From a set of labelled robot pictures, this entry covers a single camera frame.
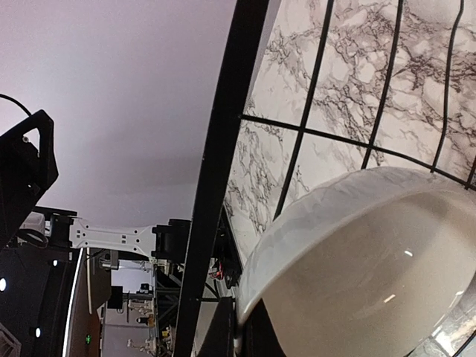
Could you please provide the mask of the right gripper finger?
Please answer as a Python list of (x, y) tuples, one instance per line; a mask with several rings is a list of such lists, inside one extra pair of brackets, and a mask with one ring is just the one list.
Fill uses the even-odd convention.
[(216, 306), (198, 357), (234, 356), (235, 317), (234, 299), (222, 297)]

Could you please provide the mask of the black wire dish rack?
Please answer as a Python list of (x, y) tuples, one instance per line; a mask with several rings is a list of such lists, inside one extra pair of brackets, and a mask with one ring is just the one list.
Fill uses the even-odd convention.
[(286, 206), (371, 167), (475, 192), (473, 1), (282, 1), (222, 169), (240, 263)]

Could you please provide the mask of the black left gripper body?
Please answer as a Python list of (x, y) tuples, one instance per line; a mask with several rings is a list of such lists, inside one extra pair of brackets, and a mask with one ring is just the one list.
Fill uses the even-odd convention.
[(54, 121), (44, 110), (1, 136), (1, 247), (14, 238), (59, 172)]

